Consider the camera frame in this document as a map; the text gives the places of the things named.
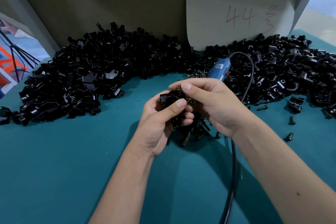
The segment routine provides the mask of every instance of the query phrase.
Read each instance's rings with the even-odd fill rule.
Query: red handwriting
[[[229,12],[227,13],[226,22],[229,22],[229,21],[233,20],[233,28],[235,28],[235,20],[236,20],[237,17],[239,17],[239,15],[236,16],[236,9],[234,9],[233,18],[228,20],[230,10],[231,10],[231,6],[229,8]]]
[[[252,8],[251,8],[251,9],[250,9],[250,17],[245,18],[245,17],[244,17],[245,12],[246,12],[246,7],[245,7],[245,10],[244,10],[244,13],[243,13],[243,20],[249,20],[249,27],[250,27],[251,18],[256,17],[257,15],[255,14],[255,15],[251,16],[251,15],[252,15]]]
[[[265,15],[269,15],[269,16],[265,19],[265,21],[267,22],[267,25],[270,26],[271,28],[270,28],[269,30],[265,31],[264,33],[268,32],[268,31],[270,31],[272,28],[274,28],[274,25],[270,23],[270,22],[271,22],[270,18],[273,17],[273,16],[275,16],[275,15],[277,14],[277,12],[275,11],[276,8],[277,8],[276,5],[271,5],[271,6],[269,7],[269,9],[268,9],[268,12],[265,14]]]

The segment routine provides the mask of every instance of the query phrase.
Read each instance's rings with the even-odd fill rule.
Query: person's left hand
[[[168,92],[169,90],[162,91],[147,101],[143,108],[138,128],[131,140],[131,142],[137,144],[138,147],[143,148],[154,157],[159,155],[164,149],[168,137],[173,131],[171,118],[185,110],[182,126],[190,125],[194,119],[194,115],[190,112],[191,107],[187,106],[185,99],[179,99],[162,110],[160,95]]]

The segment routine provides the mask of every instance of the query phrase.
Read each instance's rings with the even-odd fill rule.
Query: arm
[[[139,223],[149,170],[173,130],[169,120],[187,106],[186,100],[180,99],[161,110],[159,95],[167,92],[157,94],[145,104],[138,128],[124,150],[89,224]],[[194,115],[185,112],[184,116],[183,125],[191,124]]]
[[[335,223],[336,193],[224,83],[192,78],[169,88],[178,86],[200,102],[195,111],[233,139],[284,223]]]

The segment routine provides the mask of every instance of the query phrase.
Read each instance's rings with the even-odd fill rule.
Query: green table
[[[314,48],[336,52],[313,40]],[[121,99],[101,101],[102,113],[73,120],[15,124],[0,127],[0,223],[60,224],[88,222],[103,190],[131,139],[144,103],[182,79],[168,74],[140,80],[132,78],[122,88]],[[16,86],[2,100],[18,110]],[[336,121],[324,118],[320,108],[303,104],[297,124],[284,109],[288,98],[256,112],[280,137],[294,132],[288,145],[327,184],[336,190]],[[232,154],[227,139],[203,138],[180,148],[175,141],[156,158],[150,171],[141,223],[207,223],[220,220],[231,179]],[[230,223],[281,223],[273,205],[238,151],[241,179]]]

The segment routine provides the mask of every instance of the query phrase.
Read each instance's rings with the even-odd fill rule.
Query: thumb
[[[171,118],[179,115],[185,109],[186,106],[187,101],[185,99],[179,99],[175,103],[171,104],[169,107],[158,112],[156,114],[157,119],[162,123],[166,123]]]
[[[210,97],[210,92],[202,90],[190,83],[184,82],[181,84],[182,91],[191,97],[203,104],[207,103]]]

